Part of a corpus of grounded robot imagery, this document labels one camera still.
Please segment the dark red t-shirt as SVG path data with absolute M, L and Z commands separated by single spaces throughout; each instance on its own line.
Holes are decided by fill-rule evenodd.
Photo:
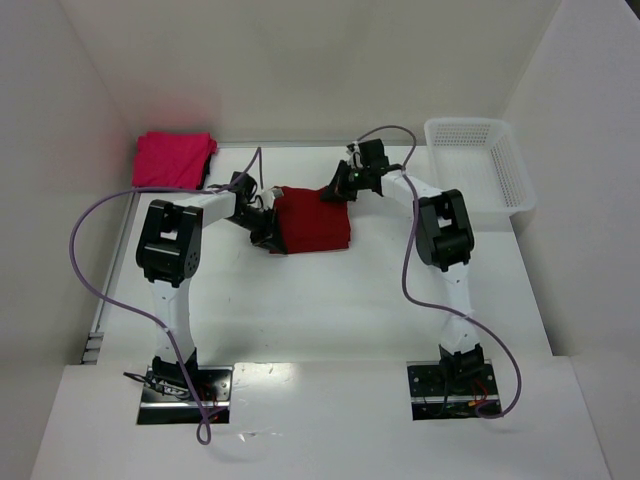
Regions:
M 274 202 L 288 254 L 339 251 L 349 248 L 351 225 L 345 203 L 324 202 L 323 190 L 281 187 Z

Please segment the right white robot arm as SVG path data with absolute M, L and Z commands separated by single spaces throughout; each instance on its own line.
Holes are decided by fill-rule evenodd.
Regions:
M 392 164 L 379 139 L 351 143 L 347 154 L 321 199 L 346 203 L 356 200 L 360 191 L 370 190 L 411 210 L 402 289 L 408 292 L 408 257 L 416 252 L 421 262 L 439 275 L 446 293 L 445 304 L 429 305 L 448 314 L 439 340 L 443 391 L 461 388 L 481 372 L 485 362 L 478 333 L 470 322 L 469 265 L 475 238 L 463 195 L 456 189 L 432 186 L 408 174 L 404 166 Z

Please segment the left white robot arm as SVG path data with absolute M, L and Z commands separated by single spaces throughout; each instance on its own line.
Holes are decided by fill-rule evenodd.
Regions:
M 153 316 L 160 328 L 148 384 L 184 397 L 190 394 L 188 384 L 198 380 L 189 290 L 202 257 L 203 230 L 229 221 L 249 232 L 252 245 L 286 254 L 275 208 L 283 196 L 281 187 L 260 191 L 250 175 L 234 172 L 227 186 L 176 202 L 149 204 L 136 249 L 136 263 L 151 287 Z

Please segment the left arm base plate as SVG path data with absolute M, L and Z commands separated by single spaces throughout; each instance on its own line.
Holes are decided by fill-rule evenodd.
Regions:
M 203 367 L 194 380 L 196 393 L 212 424 L 228 424 L 232 391 L 231 366 Z M 148 369 L 136 423 L 138 425 L 198 424 L 201 420 L 193 395 L 186 386 L 156 381 Z

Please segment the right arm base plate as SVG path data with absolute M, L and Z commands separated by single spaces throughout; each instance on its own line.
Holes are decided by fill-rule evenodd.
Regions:
M 486 362 L 469 379 L 446 381 L 437 362 L 407 364 L 412 417 L 418 420 L 479 418 L 502 412 L 494 369 Z

